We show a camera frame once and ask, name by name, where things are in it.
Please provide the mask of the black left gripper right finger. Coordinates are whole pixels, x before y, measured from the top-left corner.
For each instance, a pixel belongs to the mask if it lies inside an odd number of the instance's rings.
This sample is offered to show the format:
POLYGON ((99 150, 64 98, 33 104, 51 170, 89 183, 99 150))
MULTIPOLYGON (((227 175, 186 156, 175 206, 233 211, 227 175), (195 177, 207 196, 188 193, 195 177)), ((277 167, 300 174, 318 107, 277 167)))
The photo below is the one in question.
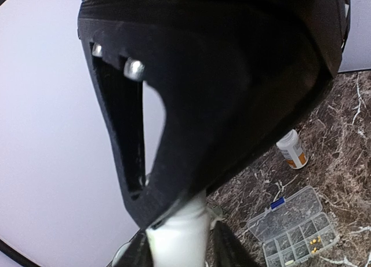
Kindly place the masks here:
POLYGON ((206 250, 209 266, 260 266, 247 252, 231 228, 222 221, 214 221, 206 250))

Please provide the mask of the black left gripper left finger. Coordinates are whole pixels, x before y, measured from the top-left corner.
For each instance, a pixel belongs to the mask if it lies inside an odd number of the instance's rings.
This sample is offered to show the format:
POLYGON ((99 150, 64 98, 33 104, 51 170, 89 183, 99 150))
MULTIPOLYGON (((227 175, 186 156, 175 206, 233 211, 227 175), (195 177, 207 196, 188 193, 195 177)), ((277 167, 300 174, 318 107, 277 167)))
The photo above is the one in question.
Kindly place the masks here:
POLYGON ((154 266, 145 231, 138 231, 115 253, 111 266, 154 266))

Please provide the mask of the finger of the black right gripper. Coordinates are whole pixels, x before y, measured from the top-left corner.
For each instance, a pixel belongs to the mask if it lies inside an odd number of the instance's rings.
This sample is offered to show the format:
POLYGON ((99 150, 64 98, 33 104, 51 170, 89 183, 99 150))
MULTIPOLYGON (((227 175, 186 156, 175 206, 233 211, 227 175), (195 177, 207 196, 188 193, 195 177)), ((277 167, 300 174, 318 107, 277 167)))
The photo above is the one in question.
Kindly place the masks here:
POLYGON ((78 33, 143 229, 228 181, 322 89, 307 29, 256 6, 83 5, 78 33))

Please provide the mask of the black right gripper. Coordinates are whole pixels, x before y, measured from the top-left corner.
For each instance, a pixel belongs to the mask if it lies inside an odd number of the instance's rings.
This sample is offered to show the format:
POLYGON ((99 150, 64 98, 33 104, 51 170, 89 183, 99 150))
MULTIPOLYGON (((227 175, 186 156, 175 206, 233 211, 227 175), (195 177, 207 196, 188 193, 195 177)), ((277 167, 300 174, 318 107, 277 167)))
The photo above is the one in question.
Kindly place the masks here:
POLYGON ((227 6, 257 7, 292 21, 309 34, 331 73, 340 68, 350 29, 350 0, 82 0, 78 26, 88 19, 146 23, 154 16, 171 16, 166 5, 174 6, 183 23, 196 24, 227 6))

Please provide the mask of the small white bottle cap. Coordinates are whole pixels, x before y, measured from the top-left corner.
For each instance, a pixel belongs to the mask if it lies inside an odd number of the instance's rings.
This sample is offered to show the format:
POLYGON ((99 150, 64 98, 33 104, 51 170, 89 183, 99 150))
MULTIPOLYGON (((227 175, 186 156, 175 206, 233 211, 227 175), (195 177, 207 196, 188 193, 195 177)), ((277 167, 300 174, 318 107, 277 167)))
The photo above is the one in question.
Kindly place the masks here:
POLYGON ((210 215, 206 192, 193 197, 163 225, 146 230, 153 265, 157 267, 205 266, 210 215))

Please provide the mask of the clear plastic pill organizer box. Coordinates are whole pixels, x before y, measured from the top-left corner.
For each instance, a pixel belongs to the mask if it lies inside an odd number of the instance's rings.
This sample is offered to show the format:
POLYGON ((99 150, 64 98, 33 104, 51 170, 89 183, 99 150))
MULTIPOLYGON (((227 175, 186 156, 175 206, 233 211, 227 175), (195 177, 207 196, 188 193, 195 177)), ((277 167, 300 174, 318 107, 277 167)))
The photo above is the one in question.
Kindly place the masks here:
POLYGON ((248 220, 249 231, 262 244, 267 266, 297 266, 338 242, 322 209, 314 188, 306 186, 248 220))

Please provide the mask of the white pill bottle orange label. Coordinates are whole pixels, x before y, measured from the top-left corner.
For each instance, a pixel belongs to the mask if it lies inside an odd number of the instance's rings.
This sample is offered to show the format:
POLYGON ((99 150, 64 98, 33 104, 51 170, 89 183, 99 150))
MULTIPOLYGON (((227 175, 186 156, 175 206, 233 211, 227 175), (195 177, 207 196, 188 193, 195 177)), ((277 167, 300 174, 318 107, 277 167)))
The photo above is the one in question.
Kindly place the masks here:
POLYGON ((296 130, 292 129, 276 143, 285 161, 292 169, 303 168, 308 163, 308 156, 296 130))

